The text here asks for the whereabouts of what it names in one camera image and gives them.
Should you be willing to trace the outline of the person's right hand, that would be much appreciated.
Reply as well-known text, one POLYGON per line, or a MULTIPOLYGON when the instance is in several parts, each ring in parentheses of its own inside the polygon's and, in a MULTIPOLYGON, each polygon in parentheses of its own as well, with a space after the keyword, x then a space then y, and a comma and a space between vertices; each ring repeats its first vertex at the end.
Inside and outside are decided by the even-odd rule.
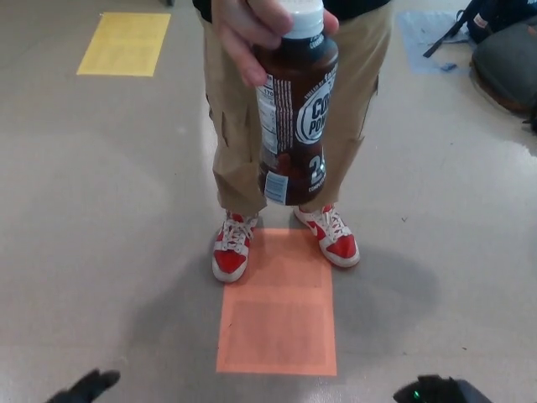
POLYGON ((293 28, 292 15, 277 1, 216 0, 211 3, 211 21, 244 83, 264 85, 267 73, 258 63, 253 47, 278 48, 293 28))

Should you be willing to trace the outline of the robot left black Dex3 hand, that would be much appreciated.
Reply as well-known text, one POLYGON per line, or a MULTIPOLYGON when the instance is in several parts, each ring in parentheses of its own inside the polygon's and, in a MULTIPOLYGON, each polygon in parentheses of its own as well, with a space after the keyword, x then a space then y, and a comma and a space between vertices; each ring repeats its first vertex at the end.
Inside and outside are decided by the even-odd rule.
POLYGON ((92 403, 105 391, 110 390, 119 380, 120 372, 93 369, 70 388, 58 391, 46 403, 92 403))

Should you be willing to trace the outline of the robot right black Dex3 hand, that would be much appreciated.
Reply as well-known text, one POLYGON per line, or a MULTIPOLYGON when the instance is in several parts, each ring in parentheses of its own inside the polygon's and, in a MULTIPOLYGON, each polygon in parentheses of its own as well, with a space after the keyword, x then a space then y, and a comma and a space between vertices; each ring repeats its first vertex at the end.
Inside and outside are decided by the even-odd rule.
POLYGON ((393 395, 397 403, 492 403, 465 379, 442 378, 438 374, 419 375, 393 395))

